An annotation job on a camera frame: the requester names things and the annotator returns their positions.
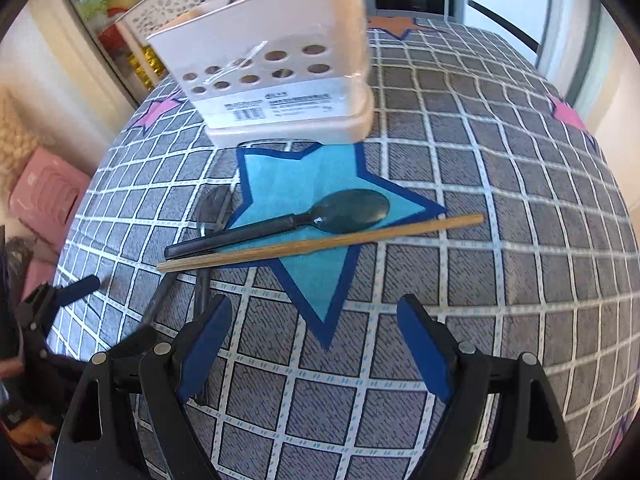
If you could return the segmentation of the bamboo chopstick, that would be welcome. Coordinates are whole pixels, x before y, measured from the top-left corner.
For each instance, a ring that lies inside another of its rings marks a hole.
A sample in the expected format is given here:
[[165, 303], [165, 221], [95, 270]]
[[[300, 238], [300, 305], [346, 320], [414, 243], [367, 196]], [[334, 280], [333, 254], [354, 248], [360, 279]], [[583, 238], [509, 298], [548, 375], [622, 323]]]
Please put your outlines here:
[[390, 226], [389, 228], [374, 231], [323, 237], [318, 238], [318, 240], [294, 240], [294, 242], [245, 248], [234, 250], [233, 252], [214, 252], [213, 254], [160, 262], [155, 267], [160, 273], [219, 268], [220, 266], [231, 266], [238, 263], [306, 255], [333, 248], [382, 242], [382, 240], [390, 240], [396, 237], [462, 229], [468, 226], [477, 226], [484, 221], [485, 217], [482, 214], [465, 214], [464, 216]]

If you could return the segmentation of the white utensil holder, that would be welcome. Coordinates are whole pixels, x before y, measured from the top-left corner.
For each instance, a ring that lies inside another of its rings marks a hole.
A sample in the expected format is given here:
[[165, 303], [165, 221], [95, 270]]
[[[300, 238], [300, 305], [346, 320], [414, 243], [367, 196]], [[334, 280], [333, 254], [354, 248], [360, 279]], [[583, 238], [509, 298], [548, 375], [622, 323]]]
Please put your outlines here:
[[371, 130], [364, 0], [214, 0], [148, 41], [217, 148]]

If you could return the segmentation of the black chopstick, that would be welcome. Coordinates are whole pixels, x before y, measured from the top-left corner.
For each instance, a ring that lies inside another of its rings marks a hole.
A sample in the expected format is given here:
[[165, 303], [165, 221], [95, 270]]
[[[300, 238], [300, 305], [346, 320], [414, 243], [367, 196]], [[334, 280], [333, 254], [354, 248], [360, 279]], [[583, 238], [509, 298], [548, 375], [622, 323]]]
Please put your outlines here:
[[146, 306], [146, 309], [143, 313], [141, 324], [142, 325], [151, 325], [154, 321], [154, 318], [157, 315], [157, 312], [162, 307], [168, 292], [170, 292], [171, 287], [175, 284], [176, 279], [178, 278], [177, 272], [170, 272], [163, 275], [160, 279], [160, 282], [153, 292], [153, 295]]

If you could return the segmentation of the cream plastic storage cart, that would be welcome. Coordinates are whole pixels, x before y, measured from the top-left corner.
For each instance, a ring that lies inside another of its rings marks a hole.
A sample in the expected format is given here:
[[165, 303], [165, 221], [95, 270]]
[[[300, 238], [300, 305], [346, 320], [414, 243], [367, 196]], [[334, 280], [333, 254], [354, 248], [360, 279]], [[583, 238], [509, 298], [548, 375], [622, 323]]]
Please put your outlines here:
[[152, 90], [166, 74], [148, 38], [169, 22], [209, 0], [142, 0], [122, 14], [115, 26], [131, 51], [130, 62], [146, 90]]

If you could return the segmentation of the black spoon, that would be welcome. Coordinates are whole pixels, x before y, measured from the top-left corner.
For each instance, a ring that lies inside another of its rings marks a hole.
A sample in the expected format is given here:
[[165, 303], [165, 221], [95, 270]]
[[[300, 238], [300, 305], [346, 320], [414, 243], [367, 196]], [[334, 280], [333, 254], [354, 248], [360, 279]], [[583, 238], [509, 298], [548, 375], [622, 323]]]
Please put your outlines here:
[[389, 212], [390, 201], [382, 193], [366, 188], [352, 188], [324, 196], [302, 214], [285, 214], [170, 245], [165, 248], [164, 257], [174, 260], [196, 256], [209, 249], [260, 240], [304, 226], [312, 226], [329, 234], [356, 233], [376, 226]]
[[[200, 200], [198, 205], [198, 229], [202, 237], [213, 236], [222, 231], [230, 214], [230, 185], [212, 188]], [[196, 272], [193, 317], [198, 318], [206, 307], [210, 291], [210, 270]]]

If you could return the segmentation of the pink plastic stool stack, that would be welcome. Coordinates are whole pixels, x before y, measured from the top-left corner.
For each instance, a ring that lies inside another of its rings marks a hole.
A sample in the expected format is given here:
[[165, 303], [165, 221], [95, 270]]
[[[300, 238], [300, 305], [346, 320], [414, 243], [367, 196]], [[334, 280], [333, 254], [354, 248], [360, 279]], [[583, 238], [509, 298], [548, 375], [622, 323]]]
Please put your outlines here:
[[9, 197], [9, 211], [56, 252], [64, 246], [91, 178], [37, 148]]

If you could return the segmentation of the bag of peanuts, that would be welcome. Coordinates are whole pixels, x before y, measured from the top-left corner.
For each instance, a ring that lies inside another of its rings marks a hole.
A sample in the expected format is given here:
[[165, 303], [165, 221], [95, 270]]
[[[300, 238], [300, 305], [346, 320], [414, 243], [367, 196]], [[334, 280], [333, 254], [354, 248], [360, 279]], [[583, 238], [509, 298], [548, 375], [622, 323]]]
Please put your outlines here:
[[40, 147], [35, 136], [22, 122], [12, 96], [1, 88], [0, 101], [0, 188], [8, 198], [34, 151]]

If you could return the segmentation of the white refrigerator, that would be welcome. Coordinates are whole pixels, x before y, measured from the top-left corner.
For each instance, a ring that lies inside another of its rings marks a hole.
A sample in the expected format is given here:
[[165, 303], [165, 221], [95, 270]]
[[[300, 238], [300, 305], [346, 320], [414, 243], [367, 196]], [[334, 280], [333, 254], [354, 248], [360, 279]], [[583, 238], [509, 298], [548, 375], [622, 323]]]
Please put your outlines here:
[[462, 23], [493, 32], [534, 64], [544, 39], [549, 0], [464, 0]]

